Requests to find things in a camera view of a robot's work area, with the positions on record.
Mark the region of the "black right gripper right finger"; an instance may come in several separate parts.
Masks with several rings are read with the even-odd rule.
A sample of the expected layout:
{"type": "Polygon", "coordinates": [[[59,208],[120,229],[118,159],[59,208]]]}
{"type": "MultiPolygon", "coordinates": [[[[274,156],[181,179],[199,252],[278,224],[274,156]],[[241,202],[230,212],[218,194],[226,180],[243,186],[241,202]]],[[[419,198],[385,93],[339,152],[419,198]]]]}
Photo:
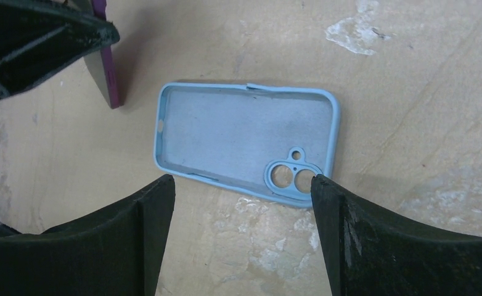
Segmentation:
{"type": "Polygon", "coordinates": [[[482,237],[399,215],[324,175],[311,199],[333,295],[482,295],[482,237]]]}

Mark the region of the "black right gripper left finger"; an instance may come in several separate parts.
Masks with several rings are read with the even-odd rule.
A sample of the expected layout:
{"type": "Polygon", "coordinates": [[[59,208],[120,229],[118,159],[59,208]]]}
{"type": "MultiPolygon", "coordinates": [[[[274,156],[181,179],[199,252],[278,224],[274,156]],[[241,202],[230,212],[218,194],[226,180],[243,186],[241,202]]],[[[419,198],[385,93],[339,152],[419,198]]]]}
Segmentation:
{"type": "Polygon", "coordinates": [[[163,175],[41,234],[0,237],[0,295],[154,295],[175,196],[163,175]]]}

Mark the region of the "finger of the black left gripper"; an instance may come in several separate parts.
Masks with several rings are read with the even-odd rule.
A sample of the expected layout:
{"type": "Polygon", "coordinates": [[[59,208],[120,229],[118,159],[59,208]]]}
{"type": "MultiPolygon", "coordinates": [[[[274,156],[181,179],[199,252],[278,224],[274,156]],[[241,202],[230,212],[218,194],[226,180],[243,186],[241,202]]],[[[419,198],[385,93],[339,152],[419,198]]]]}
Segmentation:
{"type": "Polygon", "coordinates": [[[105,1],[0,1],[0,100],[120,40],[105,1]]]}

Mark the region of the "light blue phone case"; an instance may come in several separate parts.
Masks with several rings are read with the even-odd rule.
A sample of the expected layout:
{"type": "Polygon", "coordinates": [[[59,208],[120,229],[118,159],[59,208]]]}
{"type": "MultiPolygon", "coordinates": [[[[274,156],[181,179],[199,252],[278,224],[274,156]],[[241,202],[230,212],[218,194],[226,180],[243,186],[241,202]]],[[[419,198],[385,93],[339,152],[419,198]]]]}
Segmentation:
{"type": "Polygon", "coordinates": [[[272,171],[331,177],[340,118],[323,89],[172,82],[158,96],[153,159],[177,176],[309,208],[310,193],[278,186],[272,171]]]}

